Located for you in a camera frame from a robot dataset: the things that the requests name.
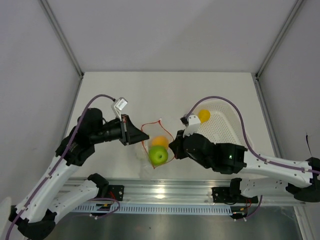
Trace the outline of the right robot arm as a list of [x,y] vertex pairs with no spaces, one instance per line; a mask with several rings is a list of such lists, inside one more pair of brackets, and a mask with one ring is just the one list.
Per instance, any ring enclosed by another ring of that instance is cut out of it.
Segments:
[[213,143],[201,134],[177,132],[169,145],[176,159],[190,158],[205,169],[223,175],[255,174],[264,178],[249,180],[233,178],[228,196],[234,202],[272,193],[288,192],[293,198],[307,203],[320,201],[320,160],[290,161],[257,154],[251,146],[233,143]]

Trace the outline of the orange peach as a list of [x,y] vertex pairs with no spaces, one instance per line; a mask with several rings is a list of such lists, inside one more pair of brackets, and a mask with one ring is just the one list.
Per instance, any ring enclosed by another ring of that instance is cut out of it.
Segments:
[[151,140],[151,146],[162,146],[166,149],[169,148],[169,140],[164,135],[159,135]]

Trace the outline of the white green cabbage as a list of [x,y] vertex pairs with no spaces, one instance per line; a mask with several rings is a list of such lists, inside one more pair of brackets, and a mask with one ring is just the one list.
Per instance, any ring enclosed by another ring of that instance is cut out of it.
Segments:
[[135,149],[135,154],[138,160],[142,163],[150,163],[148,152],[143,147],[138,147]]

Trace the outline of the clear zip top bag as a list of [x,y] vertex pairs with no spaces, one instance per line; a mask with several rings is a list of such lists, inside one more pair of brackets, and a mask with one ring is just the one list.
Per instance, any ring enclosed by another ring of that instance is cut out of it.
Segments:
[[161,118],[142,124],[140,130],[148,136],[148,139],[135,147],[135,155],[139,160],[139,177],[150,180],[158,168],[175,158],[173,151],[169,148],[174,138],[164,127]]

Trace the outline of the green apple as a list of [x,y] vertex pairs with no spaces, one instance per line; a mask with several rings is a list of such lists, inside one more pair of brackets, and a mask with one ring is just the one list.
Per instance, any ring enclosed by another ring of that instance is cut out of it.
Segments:
[[168,151],[163,146],[152,146],[148,151],[150,162],[155,165],[162,165],[167,162],[169,158]]

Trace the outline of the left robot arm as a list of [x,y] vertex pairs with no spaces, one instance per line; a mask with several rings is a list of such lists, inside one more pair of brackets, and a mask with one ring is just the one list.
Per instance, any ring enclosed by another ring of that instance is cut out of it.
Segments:
[[9,221],[29,240],[43,240],[69,212],[89,200],[110,197],[109,182],[98,173],[80,186],[57,197],[66,181],[95,153],[97,144],[120,141],[124,146],[148,140],[127,114],[104,121],[98,108],[89,108],[55,151],[50,166],[37,185],[17,205],[11,207]]

